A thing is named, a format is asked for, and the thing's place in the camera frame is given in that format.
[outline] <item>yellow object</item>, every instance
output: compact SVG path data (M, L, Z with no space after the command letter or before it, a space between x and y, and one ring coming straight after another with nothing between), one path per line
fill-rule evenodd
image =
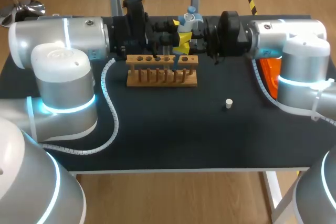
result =
M187 32L187 33L178 33L178 36L180 38L180 42L179 42L179 46L189 42L189 40L191 40L191 37L193 36L192 32Z
M184 43L183 45L179 46L179 47L173 47L173 52L179 52L185 55L189 54L189 50L190 50L190 46L189 46L189 42L188 43Z
M178 26L178 25L180 24L180 22L179 22L178 20L174 20L174 19L173 19L173 22L174 22L174 25L175 25L175 26Z

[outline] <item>white cable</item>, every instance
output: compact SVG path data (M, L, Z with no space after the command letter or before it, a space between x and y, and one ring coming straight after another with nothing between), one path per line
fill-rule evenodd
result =
M278 103L276 100L273 99L273 97L271 97L269 95L269 93L267 92L262 80L261 80L261 77L260 77L260 74L259 74L259 71L258 71L258 67L257 67L257 62L256 60L252 60L252 66L253 66L253 70L254 70L254 74L256 75L256 78L257 78L257 81L258 81L258 84L262 90L262 92L264 93L264 95L267 97L267 99L273 103L275 106L278 106ZM330 118L326 118L325 116L322 116L321 117L322 120L325 120L327 121L328 123L331 123L332 125L336 126L336 121L334 121L333 119L330 119Z
M113 120L114 120L114 130L113 130L113 133L112 133L110 139L107 142L105 142L103 145L101 145L101 146L99 146L95 149L86 150L86 151L69 149L69 148L65 148L65 147L61 147L61 146L57 146L57 145L52 145L52 144L41 144L42 148L49 149L49 150L56 150L56 151L59 151L59 152L65 152L65 153L69 153L69 154L75 154L75 155L90 155L90 154L100 152L103 149L106 149L114 141L114 139L117 136L118 129L119 129L119 120L118 120L117 112L115 111L115 108L114 108L114 106L112 104L112 101L109 97L109 94L107 92L106 81L105 81L107 71L110 69L110 67L113 65L113 63L115 63L115 59L111 59L111 60L109 60L109 62L107 62L107 64L103 68L103 71L101 73L101 78L100 78L101 89L103 91L106 102L107 102L107 104L108 104L108 106L109 106L109 108L112 112L112 116L113 116Z

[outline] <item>yellow and black tape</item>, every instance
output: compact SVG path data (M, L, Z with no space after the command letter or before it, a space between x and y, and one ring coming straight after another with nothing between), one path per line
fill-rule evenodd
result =
M252 15L258 15L256 4L254 3L254 0L248 0L248 2L250 4L250 9L251 9Z

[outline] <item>small white cap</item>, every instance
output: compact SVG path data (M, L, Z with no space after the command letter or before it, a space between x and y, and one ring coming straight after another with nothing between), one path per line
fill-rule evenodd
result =
M227 109L231 108L233 101L231 99L226 99L225 100L225 107Z
M35 76L45 82L74 81L91 70L89 58L84 52L58 43L38 45L31 56Z

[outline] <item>wooden test tube rack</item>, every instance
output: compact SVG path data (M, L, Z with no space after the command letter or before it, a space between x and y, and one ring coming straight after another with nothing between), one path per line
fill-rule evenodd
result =
M196 87L198 56L182 55L178 61L181 70L170 70L174 55L127 55L130 66L127 76L128 87Z

